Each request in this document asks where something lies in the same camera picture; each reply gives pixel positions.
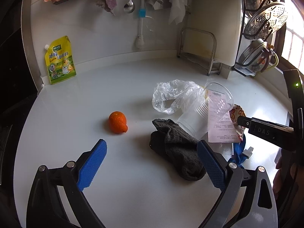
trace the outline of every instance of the backsplash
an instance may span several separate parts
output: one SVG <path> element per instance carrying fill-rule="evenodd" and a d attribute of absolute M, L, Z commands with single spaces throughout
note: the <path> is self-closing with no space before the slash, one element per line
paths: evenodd
<path fill-rule="evenodd" d="M 32 0 L 31 29 L 35 55 L 44 77 L 47 75 L 44 55 L 46 44 L 67 35 L 71 41 L 74 64 L 111 55 L 138 51 L 134 42 L 139 31 L 140 0 L 132 0 L 136 9 L 124 12 L 128 0 L 116 0 L 115 16 L 97 6 L 96 0 L 69 0 L 53 5 Z M 177 49 L 179 32 L 186 25 L 168 24 L 170 9 L 147 11 L 143 22 L 143 51 Z"/>

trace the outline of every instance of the white cloth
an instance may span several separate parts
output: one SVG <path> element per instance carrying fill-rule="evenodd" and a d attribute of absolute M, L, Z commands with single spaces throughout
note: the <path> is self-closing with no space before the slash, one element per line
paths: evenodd
<path fill-rule="evenodd" d="M 169 16 L 169 24 L 175 20 L 175 23 L 178 24 L 183 21 L 187 6 L 188 0 L 169 0 L 172 3 L 170 16 Z"/>

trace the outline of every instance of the countertop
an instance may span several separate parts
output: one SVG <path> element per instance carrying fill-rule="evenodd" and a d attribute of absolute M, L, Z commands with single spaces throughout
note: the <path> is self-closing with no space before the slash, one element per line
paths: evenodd
<path fill-rule="evenodd" d="M 227 87 L 248 117 L 285 124 L 287 109 L 254 79 L 226 80 L 199 72 L 193 63 L 177 58 L 143 60 L 86 71 L 69 80 L 45 86 L 38 95 L 24 125 L 15 160 L 14 195 L 22 227 L 37 168 L 62 167 L 91 150 L 104 139 L 107 155 L 90 187 L 84 189 L 88 202 L 106 227 L 182 228 L 198 227 L 220 190 L 206 174 L 201 180 L 182 179 L 173 166 L 149 148 L 155 118 L 172 119 L 153 109 L 151 100 L 158 82 L 180 79 L 204 86 L 216 81 Z M 113 111 L 127 117 L 129 130 L 112 134 L 107 118 Z M 244 162 L 247 169 L 263 165 L 272 182 L 278 147 L 245 131 L 246 148 L 253 155 Z M 59 188 L 70 221 L 78 224 Z"/>

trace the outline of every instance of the clear plastic cup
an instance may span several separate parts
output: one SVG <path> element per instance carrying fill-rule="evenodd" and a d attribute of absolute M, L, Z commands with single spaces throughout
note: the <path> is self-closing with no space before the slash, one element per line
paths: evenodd
<path fill-rule="evenodd" d="M 203 93 L 179 117 L 177 123 L 192 137 L 200 140 L 233 105 L 232 95 L 226 87 L 208 82 Z"/>

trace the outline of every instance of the white cutting board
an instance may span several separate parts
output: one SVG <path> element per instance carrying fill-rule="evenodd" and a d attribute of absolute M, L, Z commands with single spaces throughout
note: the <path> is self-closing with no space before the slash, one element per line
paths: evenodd
<path fill-rule="evenodd" d="M 217 39 L 215 60 L 233 66 L 241 32 L 242 0 L 193 0 L 187 26 L 213 33 Z M 210 58 L 212 38 L 186 31 L 184 51 Z"/>

